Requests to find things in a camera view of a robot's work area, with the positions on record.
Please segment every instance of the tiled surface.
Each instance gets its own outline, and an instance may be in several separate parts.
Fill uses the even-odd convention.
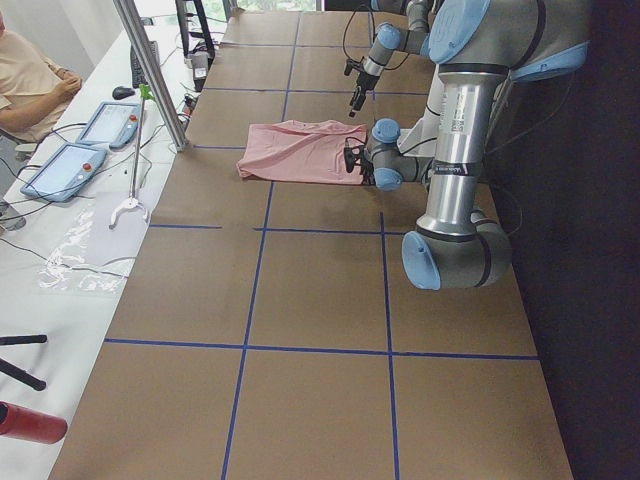
[[[221,47],[53,479],[571,478],[513,273],[462,291],[407,281],[420,185],[237,176],[251,123],[422,115],[430,73],[411,59],[346,117],[348,18],[231,22],[244,44]],[[368,31],[357,15],[352,46]],[[488,189],[477,201],[495,218]]]

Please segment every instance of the pink cloth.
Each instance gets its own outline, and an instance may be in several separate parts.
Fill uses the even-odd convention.
[[[335,120],[249,126],[244,158],[237,163],[241,177],[255,175],[267,180],[359,185],[360,168],[347,173],[344,145],[347,137],[365,142],[365,125],[345,125]],[[349,144],[358,143],[351,139]]]

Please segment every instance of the beige shirt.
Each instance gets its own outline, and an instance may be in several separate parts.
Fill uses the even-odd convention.
[[[45,57],[24,37],[8,30],[0,36],[0,109],[20,107],[53,90],[61,80],[61,67]],[[69,102],[58,105],[40,123],[21,132],[9,132],[28,142],[44,138],[65,111]]]

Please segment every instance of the metal pole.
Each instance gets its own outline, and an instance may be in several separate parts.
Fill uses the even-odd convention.
[[[140,20],[138,9],[133,0],[113,0],[113,3],[118,11],[118,15],[120,15],[124,29],[127,35],[129,35],[133,51],[140,60],[142,71],[151,86],[151,91],[158,104],[167,130],[169,130],[169,134],[176,146],[176,150],[181,152],[186,148],[188,140],[182,124],[178,120],[178,115],[171,101],[167,84],[162,77],[160,66],[156,63],[151,47],[149,46],[149,38],[142,25],[142,20]]]

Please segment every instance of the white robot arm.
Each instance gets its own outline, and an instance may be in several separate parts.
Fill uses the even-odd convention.
[[[496,89],[508,77],[534,81],[582,66],[591,0],[374,0],[372,6],[407,15],[410,28],[380,25],[369,56],[348,68],[360,72],[352,113],[394,51],[437,64],[423,118],[408,132],[394,120],[379,120],[369,145],[382,190],[428,179],[426,212],[403,240],[407,276],[423,289],[489,285],[511,263],[506,234],[474,205]],[[437,12],[428,33],[432,7]],[[426,146],[431,139],[435,151]]]

